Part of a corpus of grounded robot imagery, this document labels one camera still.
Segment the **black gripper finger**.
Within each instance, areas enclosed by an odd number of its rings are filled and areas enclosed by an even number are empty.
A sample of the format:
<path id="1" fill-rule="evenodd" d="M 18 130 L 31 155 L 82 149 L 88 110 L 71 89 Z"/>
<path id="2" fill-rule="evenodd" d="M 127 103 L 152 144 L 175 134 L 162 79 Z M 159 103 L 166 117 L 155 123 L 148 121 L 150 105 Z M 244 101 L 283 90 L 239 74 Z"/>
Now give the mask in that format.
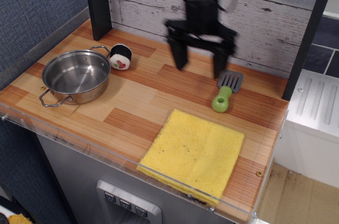
<path id="1" fill-rule="evenodd" d="M 172 56 L 174 58 L 177 69 L 182 70 L 188 62 L 188 49 L 187 45 L 169 37 L 169 45 L 171 48 Z"/>
<path id="2" fill-rule="evenodd" d="M 222 48 L 213 50 L 213 75 L 217 79 L 220 73 L 226 68 L 229 52 Z"/>

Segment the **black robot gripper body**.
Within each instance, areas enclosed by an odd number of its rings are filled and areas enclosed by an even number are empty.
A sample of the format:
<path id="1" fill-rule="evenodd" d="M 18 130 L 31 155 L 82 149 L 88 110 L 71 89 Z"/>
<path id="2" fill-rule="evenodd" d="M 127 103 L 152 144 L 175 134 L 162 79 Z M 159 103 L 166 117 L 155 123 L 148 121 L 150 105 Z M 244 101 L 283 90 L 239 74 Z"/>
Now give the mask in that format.
<path id="1" fill-rule="evenodd" d="M 187 47 L 213 51 L 220 48 L 228 55 L 235 52 L 237 32 L 218 20 L 218 0 L 184 0 L 184 20 L 168 20 L 168 43 L 173 53 L 186 53 Z"/>

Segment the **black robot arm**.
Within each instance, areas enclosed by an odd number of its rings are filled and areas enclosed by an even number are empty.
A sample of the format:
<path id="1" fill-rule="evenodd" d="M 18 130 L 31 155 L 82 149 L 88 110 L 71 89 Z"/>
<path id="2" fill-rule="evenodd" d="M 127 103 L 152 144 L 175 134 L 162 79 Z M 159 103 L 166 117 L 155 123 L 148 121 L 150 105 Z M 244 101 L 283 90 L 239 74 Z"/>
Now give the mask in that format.
<path id="1" fill-rule="evenodd" d="M 224 9 L 218 0 L 183 0 L 185 20 L 168 20 L 167 41 L 177 69 L 188 62 L 188 47 L 208 50 L 213 53 L 213 74 L 218 78 L 226 68 L 227 60 L 235 52 L 234 39 L 237 32 L 218 20 L 218 11 Z"/>

